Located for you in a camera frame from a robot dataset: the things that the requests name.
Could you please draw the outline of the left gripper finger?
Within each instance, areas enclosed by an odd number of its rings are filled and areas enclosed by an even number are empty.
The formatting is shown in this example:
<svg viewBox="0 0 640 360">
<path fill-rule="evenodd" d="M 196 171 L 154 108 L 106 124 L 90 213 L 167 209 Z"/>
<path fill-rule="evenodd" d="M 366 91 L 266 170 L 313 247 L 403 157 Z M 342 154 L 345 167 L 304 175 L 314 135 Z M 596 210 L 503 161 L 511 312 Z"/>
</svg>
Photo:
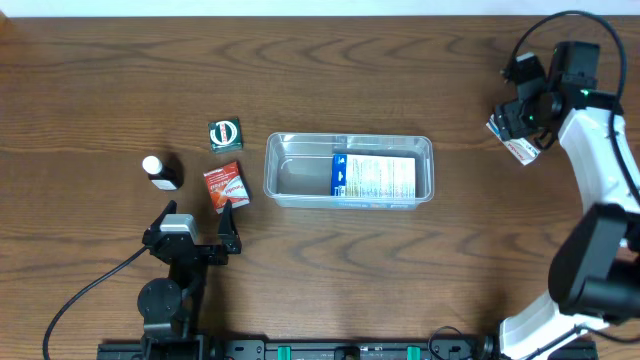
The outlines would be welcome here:
<svg viewBox="0 0 640 360">
<path fill-rule="evenodd" d="M 177 203 L 170 200 L 160 215 L 151 223 L 149 230 L 151 232 L 160 232 L 160 227 L 167 215 L 175 214 L 177 211 Z"/>
<path fill-rule="evenodd" d="M 233 203 L 230 200 L 227 200 L 221 213 L 221 219 L 217 232 L 218 238 L 221 240 L 224 246 L 241 245 L 241 240 L 233 220 L 232 210 Z"/>
</svg>

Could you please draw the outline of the white Panadol tube box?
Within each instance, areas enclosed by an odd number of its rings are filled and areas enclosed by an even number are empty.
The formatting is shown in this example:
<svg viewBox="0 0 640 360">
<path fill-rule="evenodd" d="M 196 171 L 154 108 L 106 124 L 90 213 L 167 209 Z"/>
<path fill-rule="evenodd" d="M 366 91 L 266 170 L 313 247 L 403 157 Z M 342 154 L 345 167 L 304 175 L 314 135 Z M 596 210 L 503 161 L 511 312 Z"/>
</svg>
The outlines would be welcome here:
<svg viewBox="0 0 640 360">
<path fill-rule="evenodd" d="M 527 139 L 503 140 L 500 137 L 498 127 L 494 123 L 494 116 L 489 118 L 486 123 L 486 127 L 523 166 L 529 165 L 535 161 L 540 154 L 540 151 Z"/>
</svg>

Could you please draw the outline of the red Panadol ActiFast box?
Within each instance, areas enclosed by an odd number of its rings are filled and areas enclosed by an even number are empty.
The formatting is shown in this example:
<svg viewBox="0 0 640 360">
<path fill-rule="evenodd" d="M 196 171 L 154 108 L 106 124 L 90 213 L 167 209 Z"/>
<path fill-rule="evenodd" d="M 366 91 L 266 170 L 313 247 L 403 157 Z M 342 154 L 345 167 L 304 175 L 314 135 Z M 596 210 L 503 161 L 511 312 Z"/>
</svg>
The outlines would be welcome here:
<svg viewBox="0 0 640 360">
<path fill-rule="evenodd" d="M 228 201 L 231 202 L 233 208 L 250 203 L 249 192 L 237 161 L 205 172 L 203 176 L 212 204 L 218 214 L 224 211 Z"/>
</svg>

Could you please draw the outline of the blue cooling patch box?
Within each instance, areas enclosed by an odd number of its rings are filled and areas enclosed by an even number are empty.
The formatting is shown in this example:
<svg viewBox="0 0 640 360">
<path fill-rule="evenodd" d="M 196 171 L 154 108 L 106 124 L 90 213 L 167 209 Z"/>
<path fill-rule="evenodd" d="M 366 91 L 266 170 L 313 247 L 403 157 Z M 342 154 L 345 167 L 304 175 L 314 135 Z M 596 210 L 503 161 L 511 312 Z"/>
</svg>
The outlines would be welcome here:
<svg viewBox="0 0 640 360">
<path fill-rule="evenodd" d="M 416 162 L 403 157 L 335 154 L 330 194 L 353 198 L 415 198 Z"/>
</svg>

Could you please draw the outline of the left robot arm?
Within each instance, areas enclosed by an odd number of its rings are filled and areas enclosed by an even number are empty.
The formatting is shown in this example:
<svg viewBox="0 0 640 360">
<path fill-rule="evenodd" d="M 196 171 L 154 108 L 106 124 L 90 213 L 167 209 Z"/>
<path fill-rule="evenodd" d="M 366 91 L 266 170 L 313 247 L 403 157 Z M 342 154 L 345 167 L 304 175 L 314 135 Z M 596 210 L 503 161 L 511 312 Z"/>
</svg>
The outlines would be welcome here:
<svg viewBox="0 0 640 360">
<path fill-rule="evenodd" d="M 170 201 L 145 230 L 144 248 L 169 266 L 168 276 L 150 281 L 138 295 L 145 338 L 174 341 L 187 339 L 194 332 L 208 268 L 226 265 L 229 256 L 242 250 L 231 202 L 223 207 L 217 236 L 219 244 L 198 245 L 194 217 L 179 214 L 175 201 Z"/>
</svg>

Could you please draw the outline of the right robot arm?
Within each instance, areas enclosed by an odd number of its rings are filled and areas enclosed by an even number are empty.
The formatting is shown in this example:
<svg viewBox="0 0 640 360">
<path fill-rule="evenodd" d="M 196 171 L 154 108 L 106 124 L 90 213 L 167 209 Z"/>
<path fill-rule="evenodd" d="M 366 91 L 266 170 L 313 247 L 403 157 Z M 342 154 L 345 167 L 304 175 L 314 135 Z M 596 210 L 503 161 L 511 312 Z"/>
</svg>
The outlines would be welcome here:
<svg viewBox="0 0 640 360">
<path fill-rule="evenodd" d="M 597 88 L 599 52 L 596 44 L 560 42 L 550 68 L 527 53 L 503 72 L 517 97 L 494 110 L 498 137 L 558 142 L 584 215 L 552 260 L 546 292 L 500 324 L 495 357 L 549 359 L 585 333 L 639 315 L 639 263 L 617 257 L 621 246 L 639 250 L 639 170 L 619 99 Z"/>
</svg>

